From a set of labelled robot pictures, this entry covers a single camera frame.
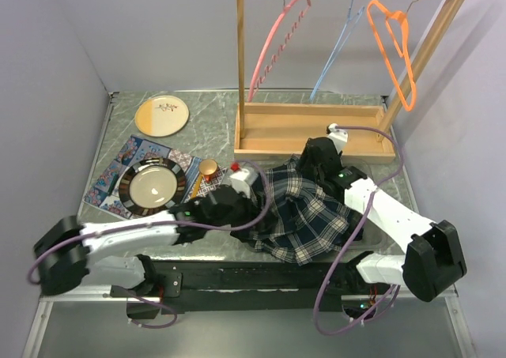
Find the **navy beige plaid skirt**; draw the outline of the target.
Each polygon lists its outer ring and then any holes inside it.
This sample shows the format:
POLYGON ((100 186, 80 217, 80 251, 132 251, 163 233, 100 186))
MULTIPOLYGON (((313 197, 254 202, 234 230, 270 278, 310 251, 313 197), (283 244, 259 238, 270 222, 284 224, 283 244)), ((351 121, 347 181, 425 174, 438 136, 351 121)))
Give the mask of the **navy beige plaid skirt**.
POLYGON ((257 252, 266 252, 300 266, 331 251, 339 251, 353 233, 361 214, 325 194, 323 189, 297 170, 297 155, 265 170, 269 186, 262 180, 252 184, 252 202, 262 208, 266 194, 270 211, 254 227, 231 236, 257 252))

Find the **light blue wire hanger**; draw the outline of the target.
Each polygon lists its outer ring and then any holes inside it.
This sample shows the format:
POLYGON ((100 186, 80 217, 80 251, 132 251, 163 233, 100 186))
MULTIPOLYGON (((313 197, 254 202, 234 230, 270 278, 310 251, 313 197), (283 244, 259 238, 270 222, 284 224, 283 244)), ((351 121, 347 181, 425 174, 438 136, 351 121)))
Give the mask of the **light blue wire hanger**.
POLYGON ((329 57, 323 66, 322 72, 315 83, 315 86, 313 87, 313 90, 309 96, 309 101, 312 102, 315 99, 315 95, 319 90, 320 85, 323 83, 326 75, 328 74, 330 68, 334 64, 335 60, 341 53, 342 49, 346 45, 348 39, 352 35, 354 29, 356 28, 358 22, 361 20, 364 14, 365 7, 362 6, 356 13, 353 12, 353 4, 354 0, 351 0, 349 3, 347 16, 346 16, 346 22, 342 27, 342 30, 339 34, 339 37, 337 38, 335 45, 329 54, 329 57))

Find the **orange plastic hanger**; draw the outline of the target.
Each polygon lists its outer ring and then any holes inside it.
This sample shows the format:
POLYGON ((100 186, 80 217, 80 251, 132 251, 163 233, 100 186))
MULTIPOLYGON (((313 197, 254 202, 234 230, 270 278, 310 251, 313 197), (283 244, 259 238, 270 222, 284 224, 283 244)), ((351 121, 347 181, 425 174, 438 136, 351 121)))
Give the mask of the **orange plastic hanger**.
POLYGON ((367 7, 366 7, 366 16, 368 19, 368 24, 371 27, 372 34, 375 38, 376 44, 379 48, 379 52, 383 57, 384 64, 387 68, 387 72, 390 75, 390 78, 392 80, 392 83, 394 84, 395 90, 397 92, 397 95, 401 101, 402 107, 410 112, 414 109, 414 106, 417 102, 417 85, 414 79, 413 74, 413 67, 412 62, 410 58, 409 53, 409 36, 410 36, 410 23, 408 20, 408 12, 410 11, 412 5, 419 0, 413 0, 407 7, 405 11, 396 10, 396 11, 390 11, 383 3, 381 3, 379 0, 371 0, 367 7), (376 7, 379 12, 383 15, 384 18, 384 24, 385 28, 387 30, 388 35, 390 36, 392 43, 394 44, 395 50, 405 63, 408 83, 411 90, 411 100, 408 101, 407 95, 403 94, 403 91, 401 90, 401 85, 399 84, 399 81, 397 79, 397 76, 395 75, 395 72, 391 65, 391 60, 389 59, 386 49, 383 45, 383 41, 380 37, 380 34, 378 33, 375 21, 372 19, 372 8, 376 7), (391 27, 390 21, 395 21, 398 26, 400 27, 401 32, 401 39, 400 41, 397 40, 395 33, 391 27))

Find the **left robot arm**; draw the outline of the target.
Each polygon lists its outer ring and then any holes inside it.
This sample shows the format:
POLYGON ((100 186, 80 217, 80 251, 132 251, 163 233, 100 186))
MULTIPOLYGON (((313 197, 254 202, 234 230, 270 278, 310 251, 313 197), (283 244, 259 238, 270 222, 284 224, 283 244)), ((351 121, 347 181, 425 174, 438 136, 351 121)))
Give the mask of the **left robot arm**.
POLYGON ((270 194, 222 185, 205 197, 152 216, 111 223, 79 223, 63 217, 33 247, 27 280, 45 296, 67 293, 85 279, 148 296, 157 286, 150 257, 123 253, 137 248, 177 246, 203 239, 211 230, 245 232, 266 220, 270 194))

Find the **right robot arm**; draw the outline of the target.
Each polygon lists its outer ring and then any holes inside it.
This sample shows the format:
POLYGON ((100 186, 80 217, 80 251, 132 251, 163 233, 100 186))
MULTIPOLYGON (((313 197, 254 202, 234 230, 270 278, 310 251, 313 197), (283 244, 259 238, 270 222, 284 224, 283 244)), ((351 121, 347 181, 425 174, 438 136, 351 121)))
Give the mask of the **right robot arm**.
POLYGON ((430 302, 467 273, 459 234, 447 220, 435 222, 415 213, 382 191, 354 166, 344 166, 336 137, 307 140, 297 170, 325 194, 364 216, 388 235, 401 255, 368 253, 351 263, 346 284, 355 293, 373 284, 407 287, 430 302))

